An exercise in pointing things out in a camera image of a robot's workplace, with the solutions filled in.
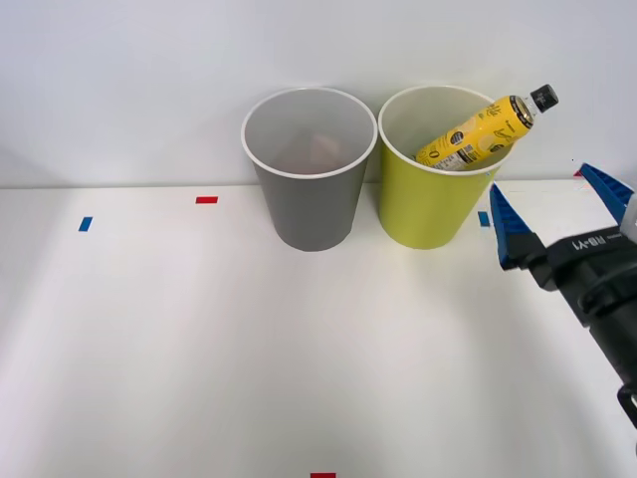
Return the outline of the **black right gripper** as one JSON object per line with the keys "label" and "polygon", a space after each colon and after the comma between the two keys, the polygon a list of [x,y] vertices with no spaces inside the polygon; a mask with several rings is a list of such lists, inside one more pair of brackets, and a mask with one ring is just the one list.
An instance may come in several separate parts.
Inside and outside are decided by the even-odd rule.
{"label": "black right gripper", "polygon": [[[635,191],[595,166],[581,175],[620,225]],[[618,227],[560,239],[544,247],[494,183],[489,193],[503,270],[528,269],[537,284],[571,305],[619,305],[636,298],[636,244]]]}

